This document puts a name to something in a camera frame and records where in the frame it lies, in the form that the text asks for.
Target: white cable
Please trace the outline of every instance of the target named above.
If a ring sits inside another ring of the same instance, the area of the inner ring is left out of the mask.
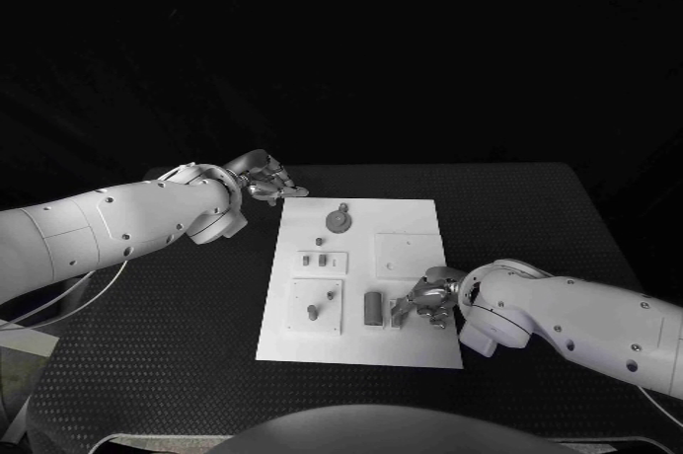
[[[92,297],[92,299],[82,305],[79,306],[78,308],[75,308],[69,313],[66,313],[63,316],[59,316],[56,319],[52,319],[50,321],[47,321],[46,323],[40,323],[40,324],[36,324],[34,326],[27,326],[26,328],[10,328],[10,329],[3,329],[0,330],[0,333],[4,333],[6,331],[23,331],[24,329],[37,329],[37,328],[43,328],[44,326],[49,326],[50,324],[53,323],[57,323],[59,321],[63,321],[63,319],[66,319],[69,316],[72,316],[80,309],[83,309],[88,304],[91,304],[95,299],[105,293],[105,291],[109,289],[109,286],[114,284],[114,281],[116,280],[119,274],[121,274],[121,271],[124,270],[125,268],[125,265],[128,264],[128,261],[124,261],[124,264],[121,265],[121,267],[118,268],[118,272],[116,274],[114,275],[114,277],[111,278],[111,281],[109,283],[106,284],[106,286],[104,287],[104,289],[96,293],[96,295]]]
[[[4,323],[3,325],[0,325],[0,330],[3,328],[6,328],[7,326],[11,326],[13,324],[17,324],[20,321],[23,321],[26,318],[29,318],[30,316],[33,316],[36,313],[40,313],[46,308],[49,308],[66,295],[68,293],[70,293],[70,291],[85,282],[85,280],[88,279],[88,277],[91,276],[91,274],[93,274],[93,271],[78,281],[78,283],[52,300],[49,301],[43,306],[40,306],[39,308],[36,308],[33,311],[30,311],[29,313],[26,313],[23,316],[20,316],[19,318],[14,318],[11,321],[8,321],[7,323]]]
[[[654,399],[650,397],[650,395],[647,394],[647,392],[642,390],[642,387],[637,387],[637,389],[642,392],[642,395],[647,397],[647,399],[651,401],[651,403],[658,407],[658,410],[668,416],[668,418],[671,419],[671,421],[680,426],[683,427],[683,422],[680,422],[670,414],[668,414],[668,411],[658,405],[658,403],[654,401]]]

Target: table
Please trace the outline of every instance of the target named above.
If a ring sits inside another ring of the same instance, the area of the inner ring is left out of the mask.
[[[288,170],[312,196],[434,199],[455,268],[519,259],[638,290],[563,164]],[[523,350],[498,347],[490,359],[462,347],[464,370],[256,361],[282,205],[246,199],[243,213],[249,225],[232,239],[196,246],[183,238],[132,260],[73,317],[29,406],[37,453],[88,452],[116,433],[236,434],[344,404],[442,410],[550,439],[641,436],[683,452],[678,427],[634,386],[565,361],[539,337]],[[95,273],[92,291],[115,270]],[[655,399],[681,419],[683,403]]]

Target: dark curtain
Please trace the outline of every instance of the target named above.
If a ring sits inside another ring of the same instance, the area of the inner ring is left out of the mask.
[[[683,0],[0,0],[0,15],[3,208],[253,148],[560,161],[645,287],[680,288]]]

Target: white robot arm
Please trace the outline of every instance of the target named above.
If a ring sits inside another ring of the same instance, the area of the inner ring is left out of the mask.
[[[467,320],[459,342],[490,357],[498,343],[524,348],[539,334],[572,362],[683,399],[683,308],[641,293],[553,276],[497,260],[467,275],[435,267],[396,305],[438,328],[454,305]]]
[[[52,283],[165,247],[232,237],[255,199],[305,196],[278,161],[255,150],[225,167],[181,165],[157,180],[0,212],[0,304]]]

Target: textured tabletop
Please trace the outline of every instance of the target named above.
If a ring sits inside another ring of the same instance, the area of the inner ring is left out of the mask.
[[[449,266],[510,258],[638,290],[565,165],[287,168],[311,196],[434,199]],[[683,430],[634,386],[565,361],[539,337],[490,359],[462,347],[464,370],[256,361],[282,204],[245,199],[243,213],[232,239],[196,246],[181,238],[132,260],[73,317],[30,403],[37,453],[88,452],[115,433],[236,434],[288,413],[367,403],[553,439],[641,436],[683,452]],[[116,269],[95,273],[92,294]],[[683,404],[655,399],[683,418]]]

